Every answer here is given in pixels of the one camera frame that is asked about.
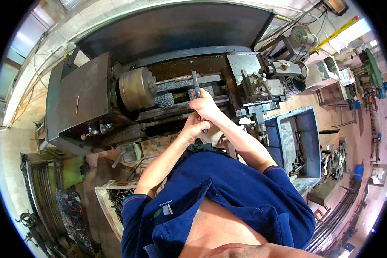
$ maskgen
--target yellow pole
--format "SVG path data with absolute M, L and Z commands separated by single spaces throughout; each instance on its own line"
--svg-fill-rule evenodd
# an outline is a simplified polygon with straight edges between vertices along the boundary
M 354 18 L 352 18 L 351 20 L 349 20 L 346 24 L 344 24 L 343 26 L 341 26 L 341 28 L 337 29 L 333 34 L 331 34 L 331 36 L 329 36 L 328 38 L 326 38 L 325 40 L 323 40 L 319 45 L 318 47 L 316 47 L 315 49 L 311 50 L 310 51 L 310 54 L 314 53 L 315 51 L 317 51 L 318 49 L 320 49 L 322 46 L 324 46 L 327 42 L 329 42 L 331 39 L 337 37 L 338 34 L 340 34 L 342 31 L 346 30 L 346 28 L 350 27 L 353 23 L 355 23 L 358 19 L 360 18 L 360 16 L 356 15 L 354 16 Z

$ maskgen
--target white tiled wall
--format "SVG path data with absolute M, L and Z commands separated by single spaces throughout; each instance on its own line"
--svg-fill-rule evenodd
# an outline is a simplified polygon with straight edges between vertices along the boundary
M 23 174 L 20 171 L 20 152 L 37 151 L 35 131 L 11 128 L 0 131 L 0 177 L 4 177 L 15 212 L 32 210 L 27 198 Z
M 32 208 L 20 171 L 19 153 L 36 152 L 36 148 L 34 130 L 11 128 L 0 131 L 0 193 L 10 219 L 23 239 L 29 230 L 15 219 L 19 219 L 27 209 L 31 212 Z M 46 257 L 31 241 L 27 246 L 36 258 Z

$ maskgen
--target bolt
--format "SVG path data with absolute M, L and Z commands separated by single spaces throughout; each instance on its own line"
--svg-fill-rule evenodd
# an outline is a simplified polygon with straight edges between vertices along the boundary
M 290 67 L 290 64 L 289 63 L 281 63 L 281 67 L 284 69 L 284 70 L 287 70 L 289 67 Z

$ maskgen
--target machine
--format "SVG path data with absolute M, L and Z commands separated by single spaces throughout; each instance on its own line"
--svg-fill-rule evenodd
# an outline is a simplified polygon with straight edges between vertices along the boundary
M 51 72 L 47 141 L 83 156 L 178 131 L 193 112 L 197 80 L 269 144 L 264 115 L 286 100 L 287 78 L 302 75 L 291 61 L 253 51 L 274 16 L 238 3 L 171 3 L 85 36 Z M 73 64 L 79 50 L 90 58 L 81 67 Z

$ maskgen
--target metal scrap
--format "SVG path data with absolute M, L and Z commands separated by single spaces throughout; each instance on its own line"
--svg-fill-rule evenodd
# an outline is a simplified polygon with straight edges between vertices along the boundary
M 119 221 L 123 223 L 123 219 L 122 219 L 123 200 L 129 195 L 134 194 L 135 190 L 129 189 L 129 188 L 109 189 L 108 193 L 109 193 L 109 200 L 113 204 L 111 207 L 115 209 L 115 212 L 116 212 L 116 215 L 118 215 Z

